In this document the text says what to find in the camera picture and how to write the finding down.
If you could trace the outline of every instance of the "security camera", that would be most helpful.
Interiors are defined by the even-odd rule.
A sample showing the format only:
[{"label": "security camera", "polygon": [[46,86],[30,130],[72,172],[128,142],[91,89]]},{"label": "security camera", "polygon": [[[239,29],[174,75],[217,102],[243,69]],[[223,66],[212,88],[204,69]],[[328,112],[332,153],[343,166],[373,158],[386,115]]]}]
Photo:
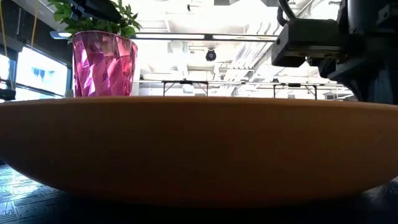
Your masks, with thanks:
[{"label": "security camera", "polygon": [[207,54],[206,54],[206,60],[208,62],[213,62],[216,60],[216,58],[217,58],[217,54],[214,51],[214,49],[209,49],[209,51],[207,51]]}]

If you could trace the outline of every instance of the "black surface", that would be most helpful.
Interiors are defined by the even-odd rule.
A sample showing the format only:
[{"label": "black surface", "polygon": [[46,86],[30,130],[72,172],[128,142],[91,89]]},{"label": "black surface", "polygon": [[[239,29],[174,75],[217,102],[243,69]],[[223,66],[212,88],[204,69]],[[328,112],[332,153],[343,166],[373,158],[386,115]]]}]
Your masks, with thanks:
[{"label": "black surface", "polygon": [[74,197],[34,182],[8,166],[0,166],[0,223],[78,222],[398,223],[398,182],[393,180],[357,197],[300,206],[234,210],[167,208]]}]

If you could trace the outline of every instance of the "faceted vase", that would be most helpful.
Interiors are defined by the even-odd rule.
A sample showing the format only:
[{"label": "faceted vase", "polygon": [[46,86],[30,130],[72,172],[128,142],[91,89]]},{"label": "faceted vase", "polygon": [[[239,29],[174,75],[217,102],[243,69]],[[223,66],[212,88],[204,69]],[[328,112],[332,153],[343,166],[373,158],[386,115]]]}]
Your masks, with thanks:
[{"label": "faceted vase", "polygon": [[102,31],[73,36],[75,96],[130,96],[137,45]]}]

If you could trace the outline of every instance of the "patterned floor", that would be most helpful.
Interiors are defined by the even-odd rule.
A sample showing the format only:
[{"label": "patterned floor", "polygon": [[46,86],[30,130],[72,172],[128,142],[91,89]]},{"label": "patterned floor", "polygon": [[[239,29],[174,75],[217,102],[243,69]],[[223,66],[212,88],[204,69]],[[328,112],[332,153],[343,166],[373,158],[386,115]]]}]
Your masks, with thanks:
[{"label": "patterned floor", "polygon": [[0,223],[398,223],[398,182],[308,205],[247,210],[165,208],[78,198],[0,166]]}]

